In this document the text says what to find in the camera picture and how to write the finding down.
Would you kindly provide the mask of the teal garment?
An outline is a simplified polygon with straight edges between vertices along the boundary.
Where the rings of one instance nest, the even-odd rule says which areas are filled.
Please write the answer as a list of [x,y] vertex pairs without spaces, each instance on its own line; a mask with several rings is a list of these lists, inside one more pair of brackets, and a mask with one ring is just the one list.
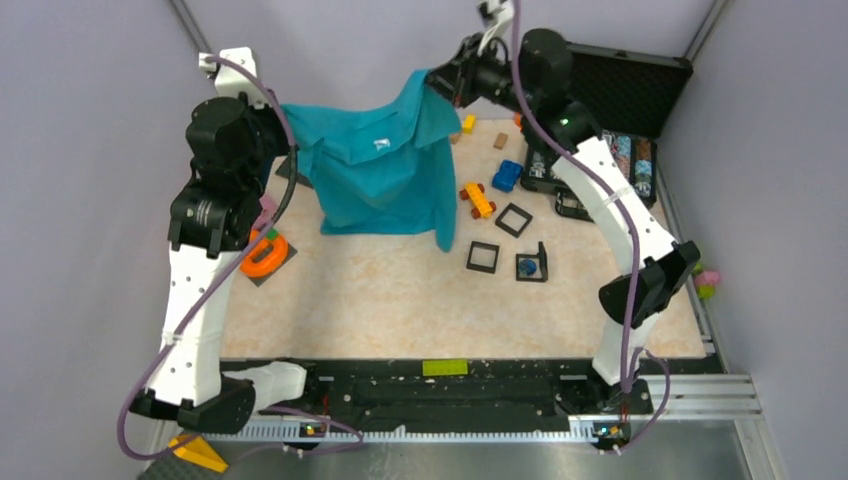
[[[298,172],[324,214],[324,235],[432,231],[451,250],[458,195],[449,136],[460,129],[448,101],[414,71],[397,97],[372,110],[285,104],[299,147]],[[373,141],[389,138],[376,151]]]

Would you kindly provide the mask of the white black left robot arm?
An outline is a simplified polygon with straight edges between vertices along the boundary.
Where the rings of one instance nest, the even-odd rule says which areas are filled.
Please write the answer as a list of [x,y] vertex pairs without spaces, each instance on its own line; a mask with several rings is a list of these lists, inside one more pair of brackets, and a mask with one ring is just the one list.
[[158,360],[128,410],[203,434],[235,434],[251,416],[284,401],[297,413],[319,404],[320,386],[297,364],[271,362],[220,369],[220,348],[233,276],[273,160],[287,152],[269,107],[245,95],[199,104],[186,129],[191,177],[170,206],[170,287]]

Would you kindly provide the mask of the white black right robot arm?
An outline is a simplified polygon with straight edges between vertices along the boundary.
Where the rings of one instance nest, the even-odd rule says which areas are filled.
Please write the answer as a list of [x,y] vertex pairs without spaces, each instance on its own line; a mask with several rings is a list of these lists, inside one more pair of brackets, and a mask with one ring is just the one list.
[[426,83],[456,107],[483,98],[521,116],[527,144],[557,156],[552,166],[576,194],[610,247],[620,274],[599,291],[607,315],[586,385],[589,404],[612,412],[631,391],[647,336],[700,259],[692,241],[681,242],[660,225],[617,166],[590,110],[569,89],[573,55],[549,29],[515,38],[501,59],[493,36],[466,37]]

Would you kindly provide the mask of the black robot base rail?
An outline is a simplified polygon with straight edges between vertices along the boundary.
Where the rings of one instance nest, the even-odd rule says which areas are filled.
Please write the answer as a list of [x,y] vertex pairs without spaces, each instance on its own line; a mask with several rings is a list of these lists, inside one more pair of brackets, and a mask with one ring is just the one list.
[[283,406],[323,414],[363,433],[565,432],[570,417],[612,421],[650,415],[645,381],[629,394],[587,359],[468,360],[462,372],[427,375],[421,360],[305,362],[304,394]]

